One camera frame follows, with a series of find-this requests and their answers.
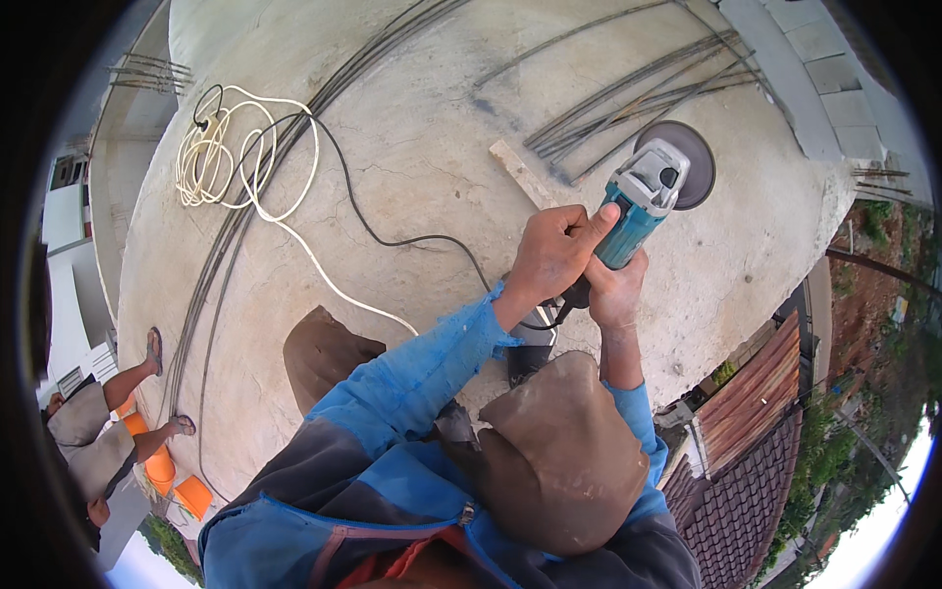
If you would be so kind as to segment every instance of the dirt ground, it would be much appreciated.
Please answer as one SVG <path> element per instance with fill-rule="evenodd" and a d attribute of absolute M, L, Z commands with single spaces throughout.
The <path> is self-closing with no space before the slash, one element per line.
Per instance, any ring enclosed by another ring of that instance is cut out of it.
<path fill-rule="evenodd" d="M 874 243 L 863 233 L 866 215 L 867 210 L 861 202 L 854 204 L 845 218 L 845 224 L 832 241 L 832 246 L 842 250 L 849 247 L 847 221 L 852 221 L 855 254 L 899 267 L 903 250 L 901 205 L 894 204 L 892 213 L 880 223 L 887 237 L 886 244 Z M 831 283 L 834 286 L 834 343 L 831 347 L 828 380 L 832 382 L 846 370 L 861 368 L 866 373 L 870 369 L 883 338 L 880 328 L 893 311 L 901 284 L 895 278 L 875 270 L 833 259 L 830 262 Z M 855 393 L 864 377 L 865 374 L 860 374 L 844 396 Z"/>

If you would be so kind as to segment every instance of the person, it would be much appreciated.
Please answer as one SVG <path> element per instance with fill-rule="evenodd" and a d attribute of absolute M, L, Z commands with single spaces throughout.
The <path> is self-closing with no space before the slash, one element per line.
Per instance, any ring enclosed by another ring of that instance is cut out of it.
<path fill-rule="evenodd" d="M 612 271 L 593 254 L 618 215 L 534 215 L 506 281 L 391 351 L 322 307 L 302 319 L 284 362 L 304 421 L 203 528 L 207 586 L 699 587 L 656 489 L 667 448 L 635 329 L 647 255 Z M 567 352 L 514 375 L 475 435 L 453 398 L 583 273 L 600 366 Z"/>
<path fill-rule="evenodd" d="M 153 456 L 174 435 L 196 432 L 192 419 L 174 416 L 152 432 L 131 435 L 124 422 L 118 421 L 99 435 L 111 412 L 121 407 L 144 379 L 163 373 L 162 347 L 160 332 L 152 327 L 143 362 L 104 384 L 87 379 L 67 400 L 54 393 L 41 411 L 45 430 L 77 486 L 76 493 L 86 502 L 90 528 L 100 529 L 108 521 L 107 499 L 135 463 Z"/>

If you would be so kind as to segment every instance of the foot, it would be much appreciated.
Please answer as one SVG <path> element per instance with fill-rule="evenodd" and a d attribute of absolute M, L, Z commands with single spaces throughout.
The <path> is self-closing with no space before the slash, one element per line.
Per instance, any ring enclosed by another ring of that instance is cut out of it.
<path fill-rule="evenodd" d="M 194 435 L 196 433 L 196 425 L 193 424 L 193 420 L 189 416 L 173 416 L 167 424 L 175 430 L 174 435 Z"/>
<path fill-rule="evenodd" d="M 164 373 L 163 351 L 164 343 L 160 337 L 160 331 L 152 327 L 147 332 L 147 358 L 144 359 L 144 366 L 154 376 L 161 376 Z"/>
<path fill-rule="evenodd" d="M 540 331 L 530 329 L 524 324 L 540 327 L 552 325 L 556 320 L 557 311 L 553 301 L 543 301 L 511 329 L 511 335 L 524 340 L 524 343 L 516 348 L 504 349 L 507 356 L 507 381 L 511 388 L 520 385 L 530 374 L 546 366 L 560 332 L 559 327 Z"/>

